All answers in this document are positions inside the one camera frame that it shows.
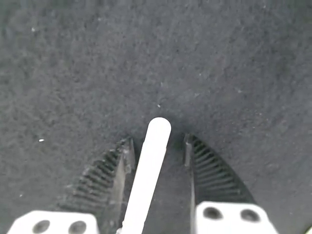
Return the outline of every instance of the white cylindrical rod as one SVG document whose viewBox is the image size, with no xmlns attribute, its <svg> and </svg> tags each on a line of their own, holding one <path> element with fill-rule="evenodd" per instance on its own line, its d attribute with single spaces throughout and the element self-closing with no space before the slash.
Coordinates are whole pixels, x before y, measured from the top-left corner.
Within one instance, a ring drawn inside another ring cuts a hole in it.
<svg viewBox="0 0 312 234">
<path fill-rule="evenodd" d="M 130 193 L 122 234 L 141 234 L 153 198 L 159 172 L 164 160 L 171 125 L 157 117 L 148 125 L 136 176 Z"/>
</svg>

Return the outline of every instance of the dark gray carpet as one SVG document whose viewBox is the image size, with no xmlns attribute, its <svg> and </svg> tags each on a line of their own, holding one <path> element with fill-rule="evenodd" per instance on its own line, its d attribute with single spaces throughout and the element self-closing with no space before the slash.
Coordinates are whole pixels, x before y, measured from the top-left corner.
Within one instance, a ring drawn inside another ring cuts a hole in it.
<svg viewBox="0 0 312 234">
<path fill-rule="evenodd" d="M 184 131 L 281 234 L 311 224 L 310 0 L 2 0 L 0 29 L 0 233 L 156 116 L 174 139 L 146 234 L 188 233 Z"/>
</svg>

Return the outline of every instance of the black rubber grip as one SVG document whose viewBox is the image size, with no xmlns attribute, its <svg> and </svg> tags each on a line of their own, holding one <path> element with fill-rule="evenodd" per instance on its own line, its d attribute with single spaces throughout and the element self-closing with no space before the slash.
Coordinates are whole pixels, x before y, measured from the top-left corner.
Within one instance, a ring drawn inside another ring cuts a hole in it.
<svg viewBox="0 0 312 234">
<path fill-rule="evenodd" d="M 202 201 L 254 203 L 233 169 L 209 146 L 186 134 L 184 163 L 191 168 L 195 205 Z"/>
</svg>

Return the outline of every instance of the carpet fiber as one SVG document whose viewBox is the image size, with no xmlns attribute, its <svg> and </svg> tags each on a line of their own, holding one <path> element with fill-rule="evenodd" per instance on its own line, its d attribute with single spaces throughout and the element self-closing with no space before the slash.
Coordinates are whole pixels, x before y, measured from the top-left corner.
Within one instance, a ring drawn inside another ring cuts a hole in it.
<svg viewBox="0 0 312 234">
<path fill-rule="evenodd" d="M 0 233 L 156 116 L 173 131 L 145 234 L 188 233 L 187 131 L 281 234 L 311 224 L 310 0 L 2 0 L 0 31 Z"/>
</svg>

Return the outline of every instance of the bolt hole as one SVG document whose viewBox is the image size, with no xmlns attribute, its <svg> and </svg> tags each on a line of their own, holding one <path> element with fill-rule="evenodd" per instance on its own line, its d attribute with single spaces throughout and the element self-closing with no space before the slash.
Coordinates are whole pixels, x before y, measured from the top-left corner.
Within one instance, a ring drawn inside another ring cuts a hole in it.
<svg viewBox="0 0 312 234">
<path fill-rule="evenodd" d="M 252 210 L 243 210 L 240 213 L 240 216 L 242 217 L 242 219 L 249 221 L 249 222 L 259 222 L 260 221 L 259 215 Z"/>
<path fill-rule="evenodd" d="M 49 220 L 42 220 L 33 227 L 33 233 L 40 234 L 48 230 L 50 226 Z"/>
<path fill-rule="evenodd" d="M 211 219 L 222 219 L 221 212 L 214 207 L 207 207 L 204 209 L 204 217 Z"/>
<path fill-rule="evenodd" d="M 83 221 L 77 221 L 70 225 L 68 233 L 69 234 L 83 234 L 87 229 L 87 225 Z"/>
</svg>

